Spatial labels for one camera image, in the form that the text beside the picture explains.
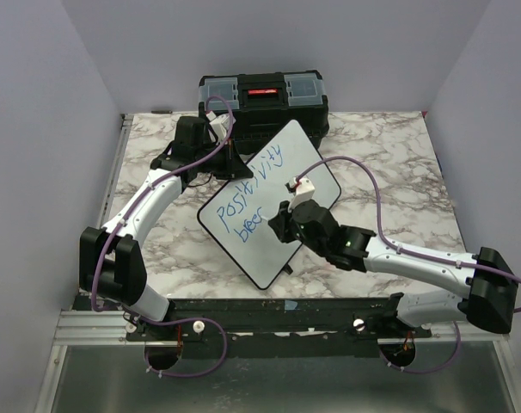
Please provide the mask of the white whiteboard black frame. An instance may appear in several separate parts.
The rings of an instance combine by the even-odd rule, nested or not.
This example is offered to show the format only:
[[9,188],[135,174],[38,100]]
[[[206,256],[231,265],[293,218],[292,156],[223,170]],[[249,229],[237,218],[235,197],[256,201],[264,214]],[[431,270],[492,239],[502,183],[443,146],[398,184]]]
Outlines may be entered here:
[[273,218],[279,203],[293,197],[286,183],[321,159],[292,120],[248,160],[252,178],[226,182],[199,209],[200,225],[261,290],[301,247],[299,242],[281,243],[262,217]]

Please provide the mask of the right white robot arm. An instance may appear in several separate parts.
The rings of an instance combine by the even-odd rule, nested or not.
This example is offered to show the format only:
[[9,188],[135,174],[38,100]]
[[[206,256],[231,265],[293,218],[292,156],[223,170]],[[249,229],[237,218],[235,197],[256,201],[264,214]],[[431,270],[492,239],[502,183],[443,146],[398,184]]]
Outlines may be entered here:
[[518,282],[497,250],[460,254],[385,242],[374,231],[339,224],[314,200],[294,208],[281,202],[268,225],[280,242],[298,241],[336,268],[435,286],[434,292],[400,295],[397,306],[382,314],[381,326],[389,336],[422,324],[463,320],[494,334],[512,329]]

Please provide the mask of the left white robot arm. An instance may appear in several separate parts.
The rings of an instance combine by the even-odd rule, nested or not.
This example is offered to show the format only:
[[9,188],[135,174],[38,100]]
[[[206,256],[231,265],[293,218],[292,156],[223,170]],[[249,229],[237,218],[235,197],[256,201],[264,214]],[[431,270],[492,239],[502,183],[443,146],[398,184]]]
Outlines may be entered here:
[[151,161],[137,193],[102,227],[83,231],[79,286],[90,294],[94,310],[105,311],[108,307],[97,300],[107,299],[147,318],[146,329],[156,339],[175,333],[169,299],[149,286],[141,248],[162,213],[198,174],[225,181],[252,177],[231,141],[234,123],[232,114],[180,117],[174,139]]

